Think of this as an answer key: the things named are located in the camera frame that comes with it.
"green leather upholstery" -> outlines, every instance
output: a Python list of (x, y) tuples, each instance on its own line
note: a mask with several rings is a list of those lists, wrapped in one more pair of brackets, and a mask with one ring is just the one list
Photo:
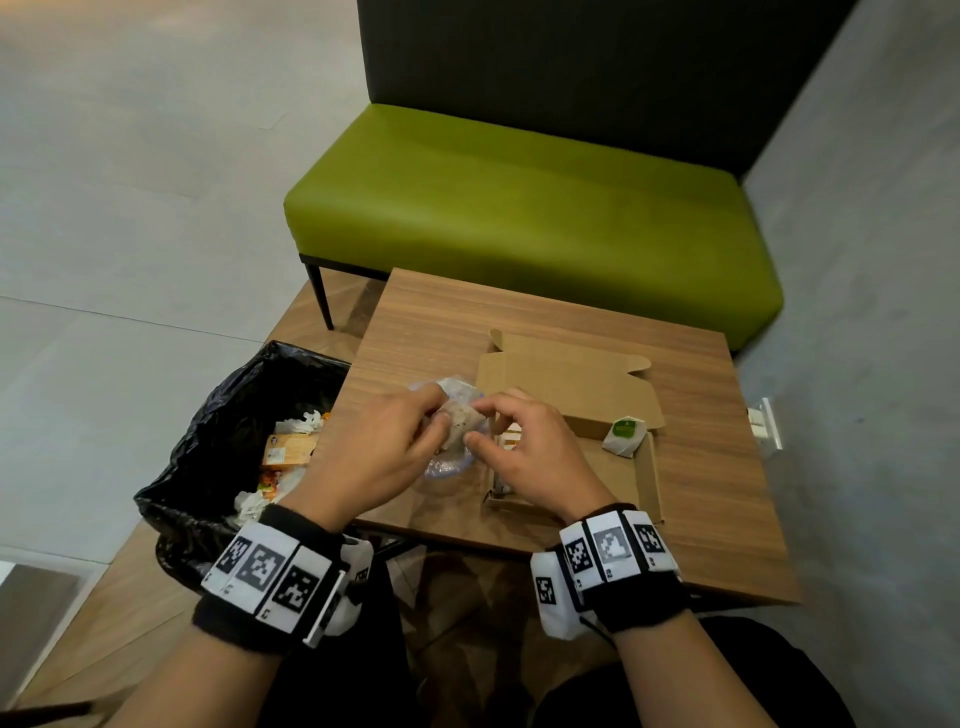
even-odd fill
[(284, 203), (303, 255), (711, 328), (738, 350), (783, 302), (726, 172), (370, 105)]

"open cardboard box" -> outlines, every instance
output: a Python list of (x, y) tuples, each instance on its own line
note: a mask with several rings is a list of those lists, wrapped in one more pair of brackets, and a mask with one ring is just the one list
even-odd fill
[[(650, 368), (650, 360), (497, 329), (491, 330), (490, 338), (499, 351), (480, 357), (477, 389), (492, 393), (519, 387), (557, 407), (590, 466), (616, 499), (646, 511), (651, 521), (662, 522), (654, 431), (663, 427), (663, 413), (653, 385), (639, 376)], [(647, 425), (647, 435), (632, 458), (602, 448), (612, 424), (622, 417), (636, 417)], [(517, 494), (496, 494), (492, 471), (487, 482), (484, 501), (490, 507), (542, 515), (542, 509)]]

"black garbage bag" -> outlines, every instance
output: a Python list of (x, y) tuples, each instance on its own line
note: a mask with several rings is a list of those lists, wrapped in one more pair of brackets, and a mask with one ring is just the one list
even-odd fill
[(267, 437), (279, 420), (329, 412), (350, 365), (272, 341), (228, 376), (200, 408), (170, 464), (133, 500), (160, 534), (156, 559), (183, 586), (200, 589), (236, 528), (240, 491), (255, 491)]

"person's left hand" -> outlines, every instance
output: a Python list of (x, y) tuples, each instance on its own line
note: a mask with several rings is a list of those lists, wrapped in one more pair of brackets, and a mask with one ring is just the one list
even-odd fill
[(337, 441), (310, 460), (300, 485), (280, 504), (331, 533), (342, 531), (423, 474), (446, 439), (450, 418), (441, 412), (422, 431), (420, 424), (445, 401), (433, 382), (369, 401)]

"bench leg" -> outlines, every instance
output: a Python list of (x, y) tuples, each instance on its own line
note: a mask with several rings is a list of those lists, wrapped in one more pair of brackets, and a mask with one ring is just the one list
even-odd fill
[(326, 302), (326, 291), (324, 290), (324, 279), (320, 277), (320, 266), (307, 263), (306, 275), (310, 277), (310, 283), (313, 285), (313, 293), (317, 297), (317, 303), (320, 304), (320, 310), (324, 315), (326, 329), (332, 331), (333, 319), (330, 318), (330, 304)]

